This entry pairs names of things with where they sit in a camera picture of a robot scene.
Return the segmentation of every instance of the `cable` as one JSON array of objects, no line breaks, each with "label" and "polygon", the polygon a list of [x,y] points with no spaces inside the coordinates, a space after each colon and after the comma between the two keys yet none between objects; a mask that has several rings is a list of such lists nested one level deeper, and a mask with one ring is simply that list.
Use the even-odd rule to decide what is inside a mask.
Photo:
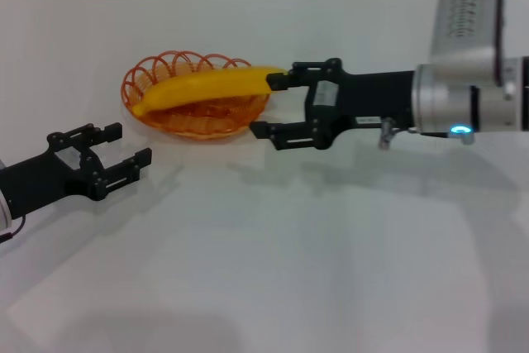
[{"label": "cable", "polygon": [[11,235],[11,238],[13,238],[14,236],[16,236],[18,233],[20,233],[20,231],[22,230],[22,228],[26,225],[26,216],[25,215],[22,215],[22,221],[20,222],[20,225],[18,226],[18,228],[12,233]]},{"label": "cable", "polygon": [[14,236],[20,233],[24,225],[26,225],[26,216],[22,215],[22,221],[20,222],[20,225],[13,233],[8,232],[8,233],[4,233],[3,235],[0,235],[0,244],[5,241],[11,240]]}]

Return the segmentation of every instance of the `wire basket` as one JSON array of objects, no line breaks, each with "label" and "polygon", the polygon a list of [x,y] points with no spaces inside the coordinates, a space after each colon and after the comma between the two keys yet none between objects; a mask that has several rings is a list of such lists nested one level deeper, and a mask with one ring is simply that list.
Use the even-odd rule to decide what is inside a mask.
[{"label": "wire basket", "polygon": [[246,130],[263,112],[269,95],[212,99],[149,112],[144,117],[136,117],[131,109],[153,85],[166,79],[240,66],[250,66],[250,63],[219,54],[202,56],[192,51],[166,51],[143,59],[127,72],[122,83],[122,101],[132,116],[161,131],[200,141],[233,136]]}]

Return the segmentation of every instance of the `toy banana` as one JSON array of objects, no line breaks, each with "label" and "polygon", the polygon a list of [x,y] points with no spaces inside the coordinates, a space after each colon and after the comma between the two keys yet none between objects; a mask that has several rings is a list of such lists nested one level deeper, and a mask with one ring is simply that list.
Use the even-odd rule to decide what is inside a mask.
[{"label": "toy banana", "polygon": [[137,117],[151,111],[163,111],[208,99],[266,95],[272,93],[266,83],[269,74],[286,74],[274,67],[214,69],[185,74],[155,84],[133,108]]}]

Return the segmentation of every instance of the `fruit basket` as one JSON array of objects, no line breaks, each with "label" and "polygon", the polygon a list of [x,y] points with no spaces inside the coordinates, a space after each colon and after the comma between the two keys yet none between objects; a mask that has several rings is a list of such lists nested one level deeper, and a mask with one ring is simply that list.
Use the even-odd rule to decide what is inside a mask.
[{"label": "fruit basket", "polygon": [[122,101],[132,116],[155,129],[200,141],[226,138],[246,130],[265,109],[269,95],[212,99],[149,112],[143,117],[136,117],[131,109],[153,85],[174,76],[246,66],[250,63],[219,54],[167,51],[143,59],[127,72]]}]

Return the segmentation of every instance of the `orange basket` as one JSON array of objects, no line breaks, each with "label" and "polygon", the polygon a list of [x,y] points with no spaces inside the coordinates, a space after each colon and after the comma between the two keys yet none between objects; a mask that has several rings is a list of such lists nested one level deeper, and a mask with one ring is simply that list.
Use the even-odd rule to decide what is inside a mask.
[{"label": "orange basket", "polygon": [[[129,70],[123,79],[122,101],[128,111],[153,85],[181,74],[237,68],[250,63],[224,55],[200,55],[192,51],[167,51],[148,57]],[[246,130],[265,109],[269,95],[251,95],[190,103],[136,117],[147,126],[194,140],[215,140]]]}]

